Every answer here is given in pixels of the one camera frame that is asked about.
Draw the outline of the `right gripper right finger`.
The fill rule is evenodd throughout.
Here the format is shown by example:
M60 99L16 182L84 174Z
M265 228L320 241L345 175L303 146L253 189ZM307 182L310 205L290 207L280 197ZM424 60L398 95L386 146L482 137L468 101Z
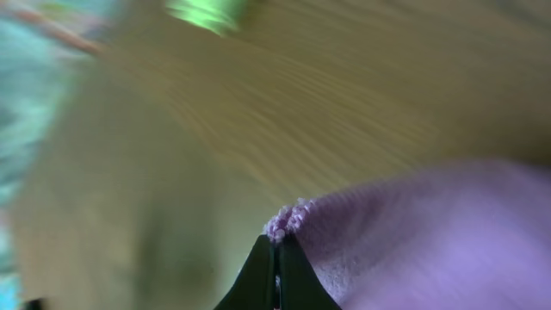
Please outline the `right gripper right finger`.
M275 309L341 310L322 286L293 234L275 248Z

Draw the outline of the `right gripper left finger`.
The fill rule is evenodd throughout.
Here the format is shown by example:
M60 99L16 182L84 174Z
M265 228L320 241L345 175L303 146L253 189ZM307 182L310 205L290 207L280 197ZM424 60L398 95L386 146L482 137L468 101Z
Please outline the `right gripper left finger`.
M275 299L275 250L260 235L234 284L214 310L273 310Z

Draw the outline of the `purple cloth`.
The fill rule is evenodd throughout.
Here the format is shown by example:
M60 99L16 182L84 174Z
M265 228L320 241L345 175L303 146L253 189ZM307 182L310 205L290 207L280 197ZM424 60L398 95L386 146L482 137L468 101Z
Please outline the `purple cloth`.
M343 309L550 307L550 170L477 161L368 183L279 211Z

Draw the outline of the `folded green cloth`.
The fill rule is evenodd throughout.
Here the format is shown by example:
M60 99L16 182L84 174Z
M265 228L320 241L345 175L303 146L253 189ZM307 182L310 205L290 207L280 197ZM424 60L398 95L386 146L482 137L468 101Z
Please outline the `folded green cloth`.
M248 0L167 0L165 7L176 19L224 36L239 29Z

